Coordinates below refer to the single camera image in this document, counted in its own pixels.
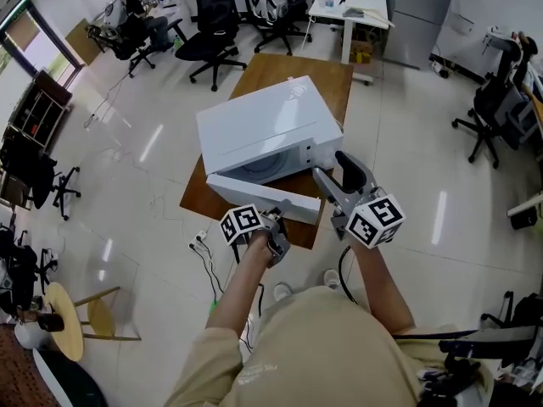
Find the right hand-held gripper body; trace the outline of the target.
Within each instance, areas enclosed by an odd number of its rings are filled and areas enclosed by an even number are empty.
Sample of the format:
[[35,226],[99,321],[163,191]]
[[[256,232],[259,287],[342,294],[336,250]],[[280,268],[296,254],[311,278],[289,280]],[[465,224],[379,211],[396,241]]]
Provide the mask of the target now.
[[353,237],[366,248],[376,248],[393,240],[406,215],[392,193],[374,187],[359,198],[335,203],[331,224],[340,240]]

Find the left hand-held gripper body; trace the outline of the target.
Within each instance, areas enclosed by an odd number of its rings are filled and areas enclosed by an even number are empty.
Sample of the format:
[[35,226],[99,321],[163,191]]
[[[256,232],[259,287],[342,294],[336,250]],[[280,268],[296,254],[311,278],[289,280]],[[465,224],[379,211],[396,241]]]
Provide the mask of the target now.
[[281,262],[290,250],[283,218],[274,215],[274,208],[260,212],[254,203],[229,209],[220,221],[222,235],[231,247],[237,262],[240,261],[238,246],[248,245],[255,231],[266,231],[268,247],[275,255],[274,264]]

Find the white microwave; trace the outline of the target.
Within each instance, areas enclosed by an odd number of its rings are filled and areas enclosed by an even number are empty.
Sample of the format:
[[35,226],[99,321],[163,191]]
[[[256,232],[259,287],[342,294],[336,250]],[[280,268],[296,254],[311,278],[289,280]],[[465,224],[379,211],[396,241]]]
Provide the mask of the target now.
[[343,141],[308,75],[200,111],[197,123],[206,175],[258,184],[332,169]]

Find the brown cardboard sheet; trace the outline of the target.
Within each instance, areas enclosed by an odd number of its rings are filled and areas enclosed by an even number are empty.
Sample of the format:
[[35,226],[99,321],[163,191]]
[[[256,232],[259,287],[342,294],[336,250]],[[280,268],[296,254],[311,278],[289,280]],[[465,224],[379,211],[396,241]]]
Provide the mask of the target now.
[[78,59],[86,66],[90,66],[101,53],[104,53],[97,42],[88,35],[89,26],[88,21],[82,19],[64,38]]

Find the person's beige shirt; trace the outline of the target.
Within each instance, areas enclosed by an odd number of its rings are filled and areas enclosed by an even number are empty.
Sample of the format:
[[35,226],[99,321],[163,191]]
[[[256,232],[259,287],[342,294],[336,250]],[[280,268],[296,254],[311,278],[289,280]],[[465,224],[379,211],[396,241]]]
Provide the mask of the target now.
[[270,311],[247,359],[234,330],[204,329],[165,407],[416,407],[418,374],[445,364],[436,341],[394,340],[327,287]]

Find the black round table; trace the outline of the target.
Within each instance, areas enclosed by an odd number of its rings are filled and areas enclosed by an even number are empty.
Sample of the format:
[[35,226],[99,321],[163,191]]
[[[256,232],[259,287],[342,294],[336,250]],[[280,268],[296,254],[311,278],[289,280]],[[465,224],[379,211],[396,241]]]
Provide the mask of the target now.
[[76,362],[49,349],[34,348],[32,356],[60,407],[109,407],[98,384]]

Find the black low shelf cabinet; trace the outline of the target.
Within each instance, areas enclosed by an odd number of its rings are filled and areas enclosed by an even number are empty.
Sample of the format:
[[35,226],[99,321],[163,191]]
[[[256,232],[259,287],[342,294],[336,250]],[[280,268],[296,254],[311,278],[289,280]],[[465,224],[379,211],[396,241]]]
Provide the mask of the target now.
[[72,93],[44,70],[25,89],[8,119],[3,139],[21,135],[44,152],[50,152],[64,118],[71,111]]

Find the cardboard box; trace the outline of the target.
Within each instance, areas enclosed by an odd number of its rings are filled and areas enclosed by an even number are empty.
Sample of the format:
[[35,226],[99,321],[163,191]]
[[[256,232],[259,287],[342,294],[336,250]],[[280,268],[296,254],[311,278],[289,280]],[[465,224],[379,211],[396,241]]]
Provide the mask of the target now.
[[370,64],[373,55],[373,44],[368,41],[351,40],[349,61],[354,64]]

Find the black box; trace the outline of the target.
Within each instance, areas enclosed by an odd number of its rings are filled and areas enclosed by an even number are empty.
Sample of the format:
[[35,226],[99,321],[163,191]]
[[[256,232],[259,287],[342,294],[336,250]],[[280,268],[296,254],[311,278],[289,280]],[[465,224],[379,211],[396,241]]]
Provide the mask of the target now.
[[511,226],[514,230],[521,230],[534,226],[539,219],[537,208],[531,207],[510,217]]

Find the brown wooden table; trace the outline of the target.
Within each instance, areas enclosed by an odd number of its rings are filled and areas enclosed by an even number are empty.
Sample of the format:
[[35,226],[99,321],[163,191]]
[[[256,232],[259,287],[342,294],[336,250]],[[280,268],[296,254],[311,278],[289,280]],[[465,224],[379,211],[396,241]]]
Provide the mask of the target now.
[[[311,78],[341,128],[344,123],[353,75],[352,66],[347,64],[274,53],[257,53],[250,60],[229,100],[305,75]],[[311,249],[314,245],[325,204],[325,198],[313,180],[313,168],[259,184],[321,199],[321,209],[316,225],[308,225],[286,218],[284,221],[289,242],[294,246],[307,249]],[[180,205],[182,208],[200,215],[221,220],[226,212],[236,205],[228,203],[207,185],[208,176],[205,173],[201,155],[194,166]]]

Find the round wooden side table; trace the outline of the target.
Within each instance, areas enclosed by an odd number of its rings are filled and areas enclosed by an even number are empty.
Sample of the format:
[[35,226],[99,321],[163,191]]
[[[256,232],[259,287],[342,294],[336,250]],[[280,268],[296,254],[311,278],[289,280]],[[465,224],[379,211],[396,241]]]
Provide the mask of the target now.
[[64,325],[61,331],[51,332],[53,340],[69,360],[78,362],[84,353],[84,336],[73,301],[60,283],[51,282],[46,288],[45,303]]

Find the black office chair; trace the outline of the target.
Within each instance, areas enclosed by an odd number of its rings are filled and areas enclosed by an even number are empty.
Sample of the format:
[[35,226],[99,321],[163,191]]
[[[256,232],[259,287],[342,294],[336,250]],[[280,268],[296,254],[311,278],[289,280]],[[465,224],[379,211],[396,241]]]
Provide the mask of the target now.
[[87,27],[87,36],[94,40],[101,48],[107,47],[113,51],[116,58],[121,61],[128,61],[128,76],[133,78],[133,71],[142,62],[146,62],[151,69],[155,68],[148,56],[152,53],[165,52],[169,48],[165,44],[158,44],[158,33],[156,27],[149,27],[147,19],[130,15],[125,23],[118,27],[90,24]]
[[20,181],[28,190],[23,193],[23,204],[32,201],[34,207],[40,209],[53,193],[53,206],[59,208],[64,221],[70,219],[65,213],[64,196],[81,197],[78,190],[68,188],[70,178],[81,171],[79,166],[72,167],[67,175],[56,172],[58,162],[19,132],[4,139],[0,147],[0,164],[9,177]]
[[234,59],[238,55],[235,42],[238,33],[238,15],[235,0],[196,0],[197,33],[177,49],[177,59],[203,62],[204,65],[189,75],[194,84],[196,76],[212,70],[211,90],[218,89],[218,70],[222,65],[237,66],[242,70],[247,64]]
[[256,17],[253,12],[253,0],[251,4],[253,21],[263,37],[262,41],[255,46],[255,52],[258,53],[266,44],[281,39],[287,49],[287,55],[291,55],[292,48],[288,37],[302,36],[301,30],[295,23],[306,18],[309,9],[307,0],[288,0],[288,12],[274,24],[268,24],[264,19]]
[[535,335],[543,318],[543,296],[538,293],[521,298],[514,305],[514,292],[506,291],[503,295],[500,313],[494,316],[489,313],[483,313],[480,316],[480,327],[507,329],[528,327],[533,330]]
[[517,150],[537,131],[543,133],[543,103],[529,89],[519,90],[513,83],[523,55],[518,33],[504,36],[491,31],[487,34],[487,45],[501,51],[498,69],[487,73],[484,84],[476,90],[473,106],[467,112],[471,120],[455,119],[451,125],[454,128],[462,125],[477,135],[469,163],[486,146],[496,169],[500,160],[494,140],[500,138],[509,148]]

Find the person's right forearm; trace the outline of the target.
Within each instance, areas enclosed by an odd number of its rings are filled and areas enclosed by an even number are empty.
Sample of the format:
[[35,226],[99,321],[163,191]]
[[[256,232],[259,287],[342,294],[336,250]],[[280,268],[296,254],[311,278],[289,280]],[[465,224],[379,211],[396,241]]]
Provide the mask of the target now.
[[378,248],[349,239],[354,251],[372,315],[392,335],[415,327],[415,321]]

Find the white appliance door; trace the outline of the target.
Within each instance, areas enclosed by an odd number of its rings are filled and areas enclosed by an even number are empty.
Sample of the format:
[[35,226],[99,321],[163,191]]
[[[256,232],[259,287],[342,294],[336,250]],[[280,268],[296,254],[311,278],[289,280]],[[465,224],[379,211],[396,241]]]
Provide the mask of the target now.
[[322,202],[320,198],[286,192],[217,174],[209,175],[206,183],[228,203],[236,206],[255,204],[260,211],[271,209],[287,198],[292,202],[289,220],[313,226],[317,224]]

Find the dark-framed doorway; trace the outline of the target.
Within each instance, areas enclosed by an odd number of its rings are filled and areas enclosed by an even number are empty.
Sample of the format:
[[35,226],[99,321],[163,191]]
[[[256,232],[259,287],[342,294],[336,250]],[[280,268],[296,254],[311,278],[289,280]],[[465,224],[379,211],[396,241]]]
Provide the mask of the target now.
[[67,87],[81,68],[32,0],[0,0],[0,80],[25,83],[45,70]]

